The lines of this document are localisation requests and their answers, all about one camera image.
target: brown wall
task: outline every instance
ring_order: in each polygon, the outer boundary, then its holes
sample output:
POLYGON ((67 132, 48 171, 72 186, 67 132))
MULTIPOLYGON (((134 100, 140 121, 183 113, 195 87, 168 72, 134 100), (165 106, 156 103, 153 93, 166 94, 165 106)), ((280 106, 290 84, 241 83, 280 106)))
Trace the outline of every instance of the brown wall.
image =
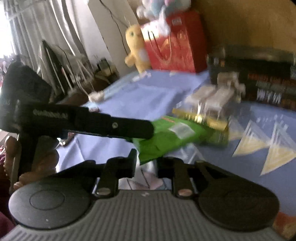
MULTIPOLYGON (((140 0, 128 0, 132 9, 140 0)), ((296 53, 296 6, 290 0, 192 0, 210 45, 273 47, 296 53)))

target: gray ribbed surface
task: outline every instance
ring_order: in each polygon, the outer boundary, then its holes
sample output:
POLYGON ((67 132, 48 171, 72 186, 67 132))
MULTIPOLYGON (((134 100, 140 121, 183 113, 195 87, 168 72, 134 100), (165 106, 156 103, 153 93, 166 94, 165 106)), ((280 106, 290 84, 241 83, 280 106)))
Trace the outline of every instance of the gray ribbed surface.
POLYGON ((252 233, 224 230, 212 224, 191 200, 170 191, 121 190, 95 203, 78 222, 54 231, 16 227, 3 241, 283 241, 272 228, 252 233))

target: screw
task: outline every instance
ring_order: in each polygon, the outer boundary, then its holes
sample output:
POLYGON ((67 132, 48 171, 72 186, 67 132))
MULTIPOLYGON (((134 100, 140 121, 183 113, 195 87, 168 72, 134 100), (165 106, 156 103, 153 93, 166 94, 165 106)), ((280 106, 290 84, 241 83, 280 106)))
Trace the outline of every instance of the screw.
POLYGON ((99 188, 96 191, 96 194, 101 195, 101 196, 107 196, 111 193, 111 190, 109 188, 99 188))
POLYGON ((112 128, 113 128, 113 129, 116 129, 117 127, 118 127, 117 122, 114 122, 114 123, 112 124, 112 128))
POLYGON ((190 197, 192 195, 192 191, 190 189, 180 189, 178 191, 178 195, 181 197, 190 197))

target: red gift bag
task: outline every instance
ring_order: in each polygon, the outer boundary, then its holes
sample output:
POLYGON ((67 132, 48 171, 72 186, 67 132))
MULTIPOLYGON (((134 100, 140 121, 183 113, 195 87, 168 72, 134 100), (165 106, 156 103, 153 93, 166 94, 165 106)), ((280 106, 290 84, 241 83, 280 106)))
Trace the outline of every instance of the red gift bag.
POLYGON ((207 68, 206 39, 196 11, 169 16, 168 37, 159 35, 157 22, 141 26, 152 69, 198 73, 207 68))

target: white plush toy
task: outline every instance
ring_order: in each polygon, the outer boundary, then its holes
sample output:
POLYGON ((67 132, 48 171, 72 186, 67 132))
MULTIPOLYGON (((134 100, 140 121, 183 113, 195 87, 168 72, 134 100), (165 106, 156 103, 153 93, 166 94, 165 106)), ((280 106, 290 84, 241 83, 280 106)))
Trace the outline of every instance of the white plush toy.
POLYGON ((137 8, 139 18, 158 20, 158 30, 163 36, 170 34, 166 17, 177 11, 185 11, 191 6, 191 0, 142 0, 143 6, 137 8))

